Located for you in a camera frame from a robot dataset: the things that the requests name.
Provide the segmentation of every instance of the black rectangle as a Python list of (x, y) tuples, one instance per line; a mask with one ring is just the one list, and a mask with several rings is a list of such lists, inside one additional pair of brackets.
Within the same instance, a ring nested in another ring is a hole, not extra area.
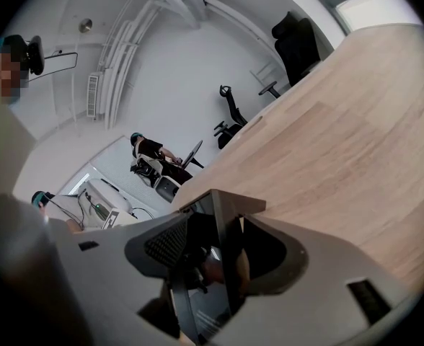
[(368, 280), (348, 283), (347, 286), (366, 315), (370, 325), (378, 322), (391, 310), (389, 304), (386, 303)]
[(79, 244), (81, 251), (90, 250), (90, 249), (93, 249), (94, 247), (98, 247), (98, 246), (99, 246), (99, 244), (95, 241), (85, 241), (85, 242), (81, 242)]

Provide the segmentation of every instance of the black mesh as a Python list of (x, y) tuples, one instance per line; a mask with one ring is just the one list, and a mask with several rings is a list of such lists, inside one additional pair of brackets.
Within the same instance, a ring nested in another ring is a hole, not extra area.
[(145, 242), (145, 253), (169, 269), (173, 268), (186, 245), (186, 221), (178, 223)]

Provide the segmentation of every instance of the cable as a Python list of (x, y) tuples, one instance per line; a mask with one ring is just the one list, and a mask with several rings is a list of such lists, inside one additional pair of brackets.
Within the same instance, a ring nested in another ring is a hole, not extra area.
[(89, 203), (90, 203), (90, 207), (89, 207), (89, 214), (90, 214), (90, 208), (94, 208), (94, 210), (95, 210), (95, 213), (97, 212), (97, 206), (96, 205), (94, 205), (94, 203), (91, 201), (91, 197), (89, 196), (89, 194), (86, 192), (85, 193), (85, 198), (89, 201)]
[(58, 209), (63, 211), (69, 218), (71, 218), (73, 221), (77, 223), (79, 228), (83, 231), (84, 230), (84, 214), (82, 214), (82, 220), (77, 218), (71, 211), (66, 210), (65, 208), (62, 208), (59, 204), (55, 203), (51, 199), (49, 199), (47, 196), (45, 196), (47, 200), (49, 200), (52, 204), (54, 204)]
[(86, 189), (84, 188), (84, 191), (82, 191), (79, 195), (76, 195), (77, 203), (78, 203), (79, 207), (81, 208), (81, 213), (82, 213), (82, 226), (84, 226), (84, 209), (82, 208), (80, 198), (85, 191), (86, 191)]
[(144, 211), (144, 212), (146, 212), (149, 216), (151, 216), (151, 219), (154, 219), (153, 214), (151, 214), (149, 211), (147, 211), (147, 209), (143, 209), (143, 208), (133, 208), (133, 209), (132, 209), (132, 213), (133, 213), (133, 211), (134, 211), (135, 209), (143, 210), (143, 211)]

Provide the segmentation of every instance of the white floor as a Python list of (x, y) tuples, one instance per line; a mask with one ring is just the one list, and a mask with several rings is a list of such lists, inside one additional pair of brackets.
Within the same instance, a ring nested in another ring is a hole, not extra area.
[(175, 155), (187, 155), (202, 139), (198, 160), (208, 164), (219, 152), (214, 127), (222, 120), (234, 124), (220, 85), (232, 87), (237, 107), (250, 120), (273, 101), (269, 94), (258, 96), (261, 85), (249, 72), (268, 60), (252, 38), (214, 13), (191, 30), (180, 16), (163, 12), (137, 53), (128, 76), (135, 86), (122, 100), (118, 121)]
[[(219, 153), (213, 128), (222, 120), (234, 124), (221, 84), (232, 86), (243, 116), (250, 120), (273, 101), (258, 96), (261, 86), (250, 70), (268, 62), (267, 54), (247, 34), (211, 13), (199, 30), (163, 12), (136, 54), (125, 87), (118, 124), (105, 130), (86, 118), (62, 128), (30, 154), (14, 189), (21, 200), (37, 190), (57, 193), (96, 154), (121, 136), (141, 132), (185, 158), (199, 140), (197, 159), (204, 165)], [(188, 167), (192, 174), (200, 171)]]

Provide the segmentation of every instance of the black office chair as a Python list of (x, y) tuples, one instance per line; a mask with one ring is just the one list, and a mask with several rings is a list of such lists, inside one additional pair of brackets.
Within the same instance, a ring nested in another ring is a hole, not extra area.
[(224, 148), (234, 135), (236, 135), (242, 128), (239, 124), (233, 124), (230, 128), (228, 128), (228, 125), (224, 123), (224, 121), (220, 122), (220, 124), (213, 129), (218, 129), (217, 132), (213, 134), (213, 137), (220, 135), (220, 137), (218, 137), (218, 148), (220, 150)]
[(234, 120), (240, 126), (244, 127), (247, 124), (247, 121), (241, 115), (239, 108), (236, 107), (236, 104), (234, 103), (234, 98), (233, 98), (233, 95), (231, 94), (231, 87), (220, 86), (220, 95), (222, 97), (225, 97), (226, 101), (228, 102), (229, 112), (231, 114), (232, 120)]
[(271, 32), (278, 39), (275, 49), (283, 59), (289, 83), (295, 86), (321, 61), (312, 24), (307, 18), (297, 22), (288, 12)]
[(226, 98), (226, 101), (228, 102), (231, 118), (232, 120), (236, 122), (236, 124), (233, 124), (230, 128), (228, 128), (228, 125), (224, 124), (224, 121), (223, 121), (223, 122), (220, 122), (220, 124), (218, 124), (213, 129), (213, 130), (218, 129), (213, 136), (216, 137), (220, 135), (220, 137), (218, 137), (218, 148), (222, 149), (225, 147), (225, 145), (228, 142), (230, 142), (230, 140), (234, 137), (234, 135), (236, 135), (239, 132), (239, 130), (247, 124), (247, 121), (241, 115), (239, 108), (236, 107), (236, 104), (234, 103), (234, 98), (233, 98), (233, 94), (231, 93), (230, 86), (220, 86), (220, 95)]

